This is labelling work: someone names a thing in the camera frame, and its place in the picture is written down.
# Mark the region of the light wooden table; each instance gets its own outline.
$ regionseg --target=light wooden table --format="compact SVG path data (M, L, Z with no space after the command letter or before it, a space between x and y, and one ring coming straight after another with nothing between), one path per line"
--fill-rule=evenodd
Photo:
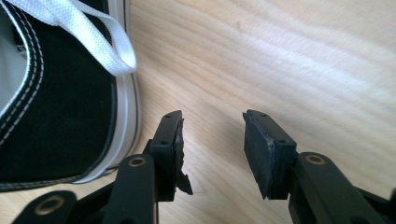
M160 206L161 223L291 223L263 201L243 146L242 112L271 115L298 150L330 157L363 189L396 187L396 2L132 1L143 126L181 109L193 196ZM0 194L2 223L53 189Z

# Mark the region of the shoe tongue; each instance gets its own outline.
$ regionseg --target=shoe tongue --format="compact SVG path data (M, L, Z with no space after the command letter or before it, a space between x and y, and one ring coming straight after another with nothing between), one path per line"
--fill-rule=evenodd
M26 47L7 13L0 7L0 118L21 89L26 67Z

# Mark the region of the white rubber sole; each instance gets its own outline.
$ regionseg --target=white rubber sole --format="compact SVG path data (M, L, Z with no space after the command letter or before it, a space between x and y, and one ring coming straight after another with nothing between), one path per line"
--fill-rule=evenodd
M129 34L130 0L108 0L109 15ZM134 149L140 134L140 101L135 74L117 77L117 120L110 149L104 159L86 176L74 184L93 181L114 170Z

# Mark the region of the black plastic part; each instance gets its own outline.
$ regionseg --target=black plastic part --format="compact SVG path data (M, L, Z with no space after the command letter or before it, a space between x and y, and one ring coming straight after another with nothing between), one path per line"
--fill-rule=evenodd
M364 189L358 189L366 201L379 213L387 223L396 224L396 189L393 190L390 200L383 199Z
M287 199L297 144L270 116L254 110L243 116L245 153L262 197Z
M124 159L103 223L158 223L154 161L149 155Z
M145 149L145 153L151 155L155 161L158 202L172 202L176 187L192 194L190 180L181 171L184 158L182 128L181 111L163 116L149 148Z
M66 190L44 194L30 202L13 223L73 223L70 215L76 200L76 195Z
M329 158L301 153L293 173L289 205L293 223L385 223Z

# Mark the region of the white shoelace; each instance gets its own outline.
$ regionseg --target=white shoelace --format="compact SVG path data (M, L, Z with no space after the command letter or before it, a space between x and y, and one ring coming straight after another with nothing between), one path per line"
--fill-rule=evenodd
M6 0L36 19L60 26L73 35L113 76L131 74L136 69L134 49L120 24L107 14L78 0ZM110 32L113 47L84 13L97 17Z

